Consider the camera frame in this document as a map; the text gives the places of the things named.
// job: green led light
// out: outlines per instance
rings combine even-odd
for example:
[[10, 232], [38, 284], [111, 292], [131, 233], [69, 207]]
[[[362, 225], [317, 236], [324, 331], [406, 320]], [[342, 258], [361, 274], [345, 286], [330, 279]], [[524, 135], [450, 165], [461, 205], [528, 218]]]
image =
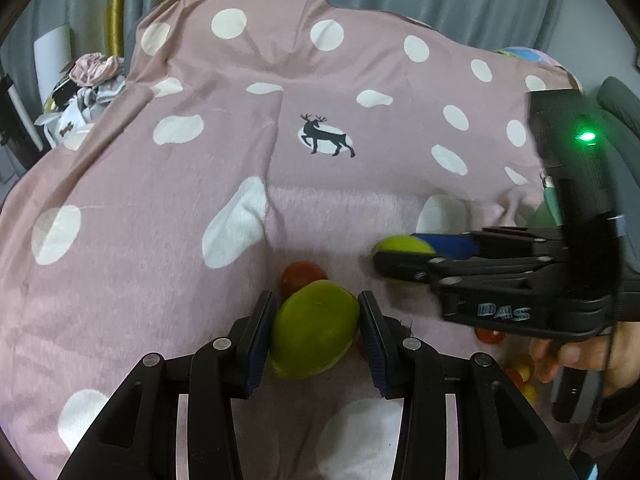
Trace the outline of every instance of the green led light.
[[578, 136], [579, 140], [583, 140], [584, 142], [590, 142], [590, 140], [595, 140], [596, 134], [593, 132], [584, 132], [583, 134]]

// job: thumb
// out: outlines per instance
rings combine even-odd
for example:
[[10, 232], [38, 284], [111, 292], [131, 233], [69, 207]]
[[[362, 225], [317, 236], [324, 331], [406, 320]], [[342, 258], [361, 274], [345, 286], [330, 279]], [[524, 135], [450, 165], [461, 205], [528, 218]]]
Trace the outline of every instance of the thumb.
[[609, 352], [609, 337], [599, 336], [582, 343], [562, 346], [558, 361], [563, 366], [578, 370], [604, 370]]

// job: pink polka dot cloth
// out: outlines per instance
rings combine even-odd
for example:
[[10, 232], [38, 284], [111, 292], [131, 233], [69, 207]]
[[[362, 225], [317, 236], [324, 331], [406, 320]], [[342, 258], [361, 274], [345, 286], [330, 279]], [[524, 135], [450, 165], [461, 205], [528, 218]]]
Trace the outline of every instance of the pink polka dot cloth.
[[[167, 0], [137, 40], [125, 90], [0, 216], [0, 426], [38, 480], [144, 354], [226, 335], [296, 260], [372, 290], [440, 352], [517, 343], [443, 322], [426, 287], [382, 280], [369, 253], [525, 222], [542, 200], [526, 95], [570, 88], [565, 71], [324, 0]], [[400, 404], [354, 349], [308, 380], [267, 367], [233, 408], [247, 480], [390, 478]]]

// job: white polka dot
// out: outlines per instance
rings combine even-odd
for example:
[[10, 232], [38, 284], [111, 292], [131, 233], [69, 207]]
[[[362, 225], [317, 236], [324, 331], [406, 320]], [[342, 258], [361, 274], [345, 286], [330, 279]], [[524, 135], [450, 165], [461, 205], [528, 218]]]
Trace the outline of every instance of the white polka dot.
[[335, 50], [344, 41], [344, 29], [335, 20], [317, 22], [311, 29], [311, 41], [318, 50]]
[[322, 430], [316, 444], [318, 469], [325, 480], [391, 478], [402, 407], [385, 399], [347, 404]]
[[471, 71], [483, 83], [488, 83], [489, 81], [491, 81], [491, 79], [494, 78], [489, 65], [487, 65], [487, 63], [485, 63], [481, 59], [474, 59], [471, 62]]
[[457, 234], [466, 231], [466, 206], [457, 198], [434, 195], [424, 204], [416, 233]]
[[228, 266], [264, 237], [267, 193], [258, 176], [250, 176], [208, 225], [202, 237], [207, 267]]
[[469, 120], [466, 118], [465, 113], [454, 105], [447, 105], [442, 111], [447, 123], [451, 124], [454, 128], [457, 128], [463, 132], [469, 129]]
[[76, 448], [107, 400], [105, 394], [96, 390], [82, 390], [66, 402], [58, 419], [58, 434], [70, 452]]
[[448, 150], [447, 148], [443, 148], [439, 144], [436, 144], [431, 149], [431, 155], [433, 155], [433, 158], [435, 158], [437, 163], [440, 164], [445, 170], [448, 170], [451, 173], [457, 173], [459, 175], [466, 175], [468, 170], [466, 168], [465, 161], [455, 153], [453, 153], [451, 150]]
[[356, 101], [365, 108], [371, 108], [376, 105], [389, 106], [394, 99], [391, 96], [381, 94], [375, 90], [365, 90], [358, 94]]
[[249, 94], [270, 94], [271, 92], [282, 92], [283, 88], [280, 85], [274, 85], [271, 83], [254, 83], [246, 89]]
[[[338, 134], [338, 135], [344, 134], [344, 131], [339, 130], [338, 128], [334, 128], [333, 126], [329, 126], [328, 124], [321, 124], [320, 130], [330, 134]], [[302, 142], [302, 144], [304, 144], [307, 148], [312, 150], [313, 140], [307, 139], [306, 142], [308, 142], [310, 145], [307, 144], [302, 139], [304, 135], [305, 135], [305, 129], [303, 127], [303, 128], [300, 128], [300, 130], [298, 131], [298, 138], [300, 139], [300, 142]], [[345, 136], [345, 140], [349, 146], [353, 147], [353, 141], [351, 140], [350, 136]], [[330, 155], [333, 155], [335, 153], [335, 148], [336, 148], [335, 144], [332, 143], [330, 140], [318, 140], [318, 153], [328, 153]], [[344, 147], [340, 150], [340, 154], [343, 154], [343, 153], [349, 153], [351, 155], [351, 152], [349, 151], [349, 149]]]
[[82, 214], [74, 205], [46, 210], [31, 232], [31, 252], [39, 265], [58, 261], [71, 248], [80, 231]]
[[528, 75], [525, 79], [525, 83], [527, 84], [527, 88], [532, 92], [538, 90], [546, 90], [545, 82], [542, 81], [537, 75]]
[[411, 61], [422, 63], [429, 57], [429, 46], [417, 36], [407, 36], [404, 39], [404, 52]]
[[224, 9], [211, 20], [211, 30], [221, 40], [232, 40], [244, 32], [246, 14], [240, 9]]
[[509, 178], [513, 181], [513, 183], [518, 184], [518, 186], [529, 183], [526, 178], [524, 178], [521, 174], [513, 171], [509, 166], [505, 166], [504, 171], [507, 172], [507, 175], [509, 175]]
[[182, 83], [175, 77], [168, 77], [151, 87], [155, 97], [164, 97], [165, 95], [178, 94], [184, 90]]
[[87, 124], [87, 126], [82, 127], [82, 129], [76, 131], [73, 134], [66, 134], [62, 139], [62, 144], [72, 152], [76, 152], [80, 149], [80, 146], [86, 139], [86, 136], [89, 135], [91, 128], [94, 127], [93, 123]]
[[524, 128], [524, 124], [520, 121], [513, 120], [507, 124], [507, 137], [514, 146], [523, 146], [527, 140], [527, 131]]
[[204, 121], [199, 115], [180, 117], [169, 116], [162, 119], [154, 130], [154, 142], [182, 144], [199, 136], [204, 129]]
[[171, 25], [165, 22], [152, 23], [149, 25], [142, 34], [142, 40], [140, 41], [142, 50], [150, 56], [155, 54], [166, 42], [170, 30]]

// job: human hand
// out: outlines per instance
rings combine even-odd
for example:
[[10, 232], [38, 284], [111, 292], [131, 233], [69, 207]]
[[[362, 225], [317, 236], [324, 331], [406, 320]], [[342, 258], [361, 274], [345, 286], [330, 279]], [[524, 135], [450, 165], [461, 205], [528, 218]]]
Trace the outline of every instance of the human hand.
[[[536, 364], [536, 377], [543, 383], [552, 381], [561, 366], [578, 370], [603, 370], [607, 362], [609, 336], [598, 336], [582, 343], [562, 345], [557, 356], [550, 354], [552, 341], [534, 339], [529, 353]], [[618, 323], [603, 395], [612, 396], [628, 388], [640, 377], [640, 323]]]

